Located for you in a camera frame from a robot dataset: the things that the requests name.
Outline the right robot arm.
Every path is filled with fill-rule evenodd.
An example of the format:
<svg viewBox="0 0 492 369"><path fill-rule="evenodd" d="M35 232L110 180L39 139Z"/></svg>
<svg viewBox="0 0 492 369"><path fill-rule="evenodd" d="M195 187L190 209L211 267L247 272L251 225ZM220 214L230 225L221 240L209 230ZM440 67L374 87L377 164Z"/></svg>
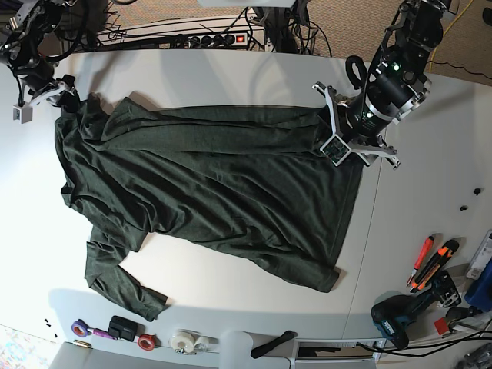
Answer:
<svg viewBox="0 0 492 369"><path fill-rule="evenodd" d="M54 32L70 7L81 5L81 21L70 46L60 55L43 55L39 45ZM75 77L55 78L59 62L81 49L89 20L88 1L22 1L19 10L1 28L1 63L17 82L18 99L13 119L24 124L33 117L34 107L46 101L56 108L76 112L81 104Z"/></svg>

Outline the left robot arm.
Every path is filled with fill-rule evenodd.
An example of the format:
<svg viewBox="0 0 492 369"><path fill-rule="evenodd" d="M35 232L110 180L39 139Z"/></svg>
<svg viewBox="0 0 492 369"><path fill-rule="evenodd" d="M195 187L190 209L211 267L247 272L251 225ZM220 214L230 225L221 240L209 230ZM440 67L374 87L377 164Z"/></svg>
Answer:
<svg viewBox="0 0 492 369"><path fill-rule="evenodd" d="M431 52L441 43L441 19L449 1L403 1L384 33L369 65L356 55L345 61L346 75L359 93L343 96L321 82L312 88L320 93L328 111L329 135L320 152L340 166L356 155L366 166L376 159L393 168L401 164L397 149L383 139L383 130L399 124L428 97L431 80L424 71Z"/></svg>

